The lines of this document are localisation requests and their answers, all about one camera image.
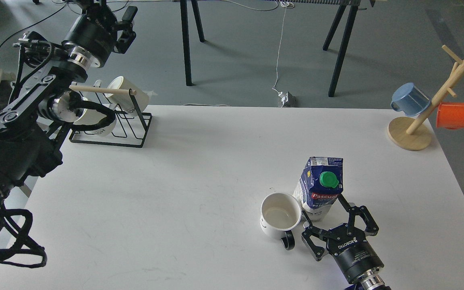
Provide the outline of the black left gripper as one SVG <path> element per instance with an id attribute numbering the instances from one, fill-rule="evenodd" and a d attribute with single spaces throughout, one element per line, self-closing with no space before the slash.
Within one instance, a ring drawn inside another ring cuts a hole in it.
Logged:
<path id="1" fill-rule="evenodd" d="M 94 66 L 103 67 L 113 51 L 125 54 L 134 42 L 137 34 L 133 31 L 133 22 L 137 11 L 136 6 L 127 7 L 122 20 L 117 22 L 107 5 L 91 4 L 72 25 L 62 46 L 84 48 L 97 60 Z M 117 39 L 118 31 L 124 32 Z"/>

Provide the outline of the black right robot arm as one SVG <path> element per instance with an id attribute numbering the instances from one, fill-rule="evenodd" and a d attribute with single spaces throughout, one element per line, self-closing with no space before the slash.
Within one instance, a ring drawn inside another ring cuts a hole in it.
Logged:
<path id="1" fill-rule="evenodd" d="M 306 219 L 302 241 L 317 262 L 327 254 L 334 258 L 350 284 L 349 290 L 390 290 L 379 276 L 384 264 L 366 239 L 377 235 L 379 226 L 366 206 L 350 205 L 342 194 L 338 200 L 349 214 L 348 222 L 333 229 L 320 229 L 302 210 Z"/>

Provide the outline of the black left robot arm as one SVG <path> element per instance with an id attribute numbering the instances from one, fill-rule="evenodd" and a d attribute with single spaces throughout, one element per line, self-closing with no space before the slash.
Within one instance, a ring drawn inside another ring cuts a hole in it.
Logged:
<path id="1" fill-rule="evenodd" d="M 15 255 L 37 255 L 46 265 L 45 249 L 30 236 L 33 215 L 6 209 L 11 189 L 28 176 L 44 177 L 62 163 L 60 148 L 69 130 L 93 131 L 114 122 L 114 110 L 85 101 L 72 90 L 84 83 L 90 67 L 102 67 L 112 52 L 124 54 L 136 38 L 129 6 L 118 21 L 104 0 L 78 0 L 82 12 L 61 44 L 32 31 L 20 38 L 18 75 L 8 105 L 0 111 L 0 263 Z"/>

